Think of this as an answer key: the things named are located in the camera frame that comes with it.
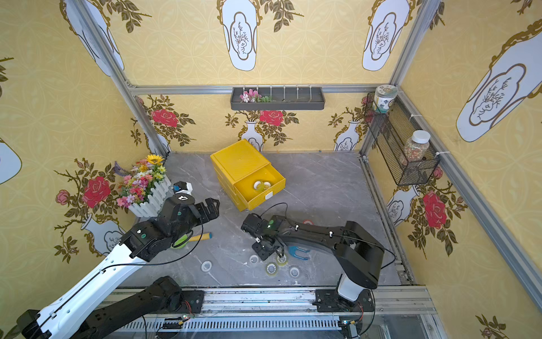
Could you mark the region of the yellow three-drawer cabinet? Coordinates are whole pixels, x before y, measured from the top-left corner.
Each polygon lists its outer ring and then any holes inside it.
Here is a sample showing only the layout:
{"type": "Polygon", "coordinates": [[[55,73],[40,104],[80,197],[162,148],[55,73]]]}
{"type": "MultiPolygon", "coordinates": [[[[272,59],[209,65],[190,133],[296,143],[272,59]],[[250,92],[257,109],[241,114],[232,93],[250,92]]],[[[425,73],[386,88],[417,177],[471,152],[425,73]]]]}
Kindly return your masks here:
{"type": "Polygon", "coordinates": [[[281,192],[286,179],[248,141],[242,139],[210,156],[217,179],[238,210],[253,210],[281,192]],[[261,181],[259,189],[253,184],[261,181]],[[264,189],[263,182],[271,183],[264,189]]]}

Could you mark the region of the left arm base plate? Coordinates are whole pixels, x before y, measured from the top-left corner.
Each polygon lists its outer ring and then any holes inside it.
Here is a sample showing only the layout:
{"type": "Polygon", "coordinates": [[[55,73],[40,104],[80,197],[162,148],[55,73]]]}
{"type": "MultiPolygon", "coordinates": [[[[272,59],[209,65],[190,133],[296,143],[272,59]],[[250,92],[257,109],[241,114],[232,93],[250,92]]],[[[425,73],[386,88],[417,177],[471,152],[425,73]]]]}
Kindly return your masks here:
{"type": "Polygon", "coordinates": [[[169,306],[152,310],[149,314],[200,314],[204,296],[203,290],[184,290],[169,306]]]}

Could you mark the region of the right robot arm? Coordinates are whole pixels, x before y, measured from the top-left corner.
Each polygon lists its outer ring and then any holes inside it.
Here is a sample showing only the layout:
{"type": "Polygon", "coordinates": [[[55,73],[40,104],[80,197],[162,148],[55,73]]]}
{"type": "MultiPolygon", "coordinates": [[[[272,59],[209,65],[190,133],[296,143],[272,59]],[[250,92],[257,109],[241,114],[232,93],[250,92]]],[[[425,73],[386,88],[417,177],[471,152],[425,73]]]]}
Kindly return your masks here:
{"type": "Polygon", "coordinates": [[[263,261],[274,253],[282,256],[284,248],[293,246],[332,254],[344,272],[337,287],[342,299],[355,302],[363,290],[378,287],[386,248],[354,221],[323,227],[277,215],[265,220],[251,213],[241,230],[255,238],[252,248],[263,261]]]}

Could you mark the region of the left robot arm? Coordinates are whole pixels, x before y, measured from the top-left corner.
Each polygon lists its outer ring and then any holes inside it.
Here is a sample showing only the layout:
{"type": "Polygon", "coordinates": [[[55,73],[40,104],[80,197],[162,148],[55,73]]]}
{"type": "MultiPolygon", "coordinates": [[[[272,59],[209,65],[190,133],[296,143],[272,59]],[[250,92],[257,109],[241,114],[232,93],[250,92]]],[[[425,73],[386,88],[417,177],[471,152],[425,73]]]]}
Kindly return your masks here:
{"type": "Polygon", "coordinates": [[[99,306],[130,275],[152,266],[159,253],[219,215],[217,199],[196,203],[187,193],[169,197],[158,216],[136,223],[99,265],[57,301],[19,316],[17,329],[21,336],[105,338],[151,312],[176,311],[183,304],[182,289],[169,276],[121,302],[99,306]]]}

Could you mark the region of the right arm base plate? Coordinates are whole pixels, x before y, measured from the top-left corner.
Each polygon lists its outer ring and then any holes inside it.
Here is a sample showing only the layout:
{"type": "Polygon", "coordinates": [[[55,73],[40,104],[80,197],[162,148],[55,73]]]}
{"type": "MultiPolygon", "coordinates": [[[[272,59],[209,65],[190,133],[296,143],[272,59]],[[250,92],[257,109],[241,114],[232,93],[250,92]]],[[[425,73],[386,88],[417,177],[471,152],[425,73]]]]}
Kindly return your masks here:
{"type": "Polygon", "coordinates": [[[313,305],[317,307],[318,312],[373,312],[375,310],[372,290],[363,290],[354,302],[340,297],[336,290],[316,290],[313,305]]]}

